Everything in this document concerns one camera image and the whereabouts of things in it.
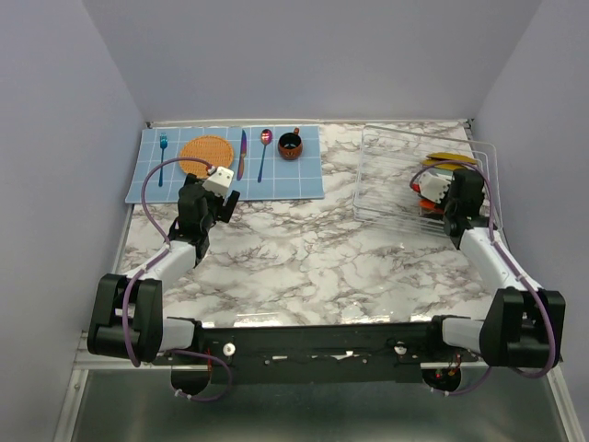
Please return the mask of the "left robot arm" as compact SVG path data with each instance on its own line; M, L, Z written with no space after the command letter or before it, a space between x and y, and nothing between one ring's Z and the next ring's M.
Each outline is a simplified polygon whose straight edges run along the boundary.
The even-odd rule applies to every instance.
M190 175L179 190L178 215L155 256L126 274L107 273L98 282L87 333L93 355L124 358L135 366L171 350L185 364L197 362L204 342L193 320L166 320L163 295L198 266L209 248L209 232L227 223L240 192Z

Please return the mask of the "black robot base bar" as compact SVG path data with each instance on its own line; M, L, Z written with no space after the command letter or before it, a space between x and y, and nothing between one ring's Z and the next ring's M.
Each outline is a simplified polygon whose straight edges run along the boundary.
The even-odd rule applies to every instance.
M443 343L439 321L318 326L205 328L191 323L185 350L160 350L150 362L197 365L214 357L213 379L234 384L420 383L425 370L483 367L471 350Z

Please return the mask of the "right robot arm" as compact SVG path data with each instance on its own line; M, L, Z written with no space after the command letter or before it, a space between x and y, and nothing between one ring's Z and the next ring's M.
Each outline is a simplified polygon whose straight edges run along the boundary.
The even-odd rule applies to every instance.
M526 378L545 376L560 359L566 303L560 292L524 271L505 248L493 215L482 213L484 205L493 205L487 177L468 163L452 173L426 166L410 187L441 208L445 234L494 292L484 320L441 318L440 329L424 336L424 352L442 361L459 347L490 367L509 367Z

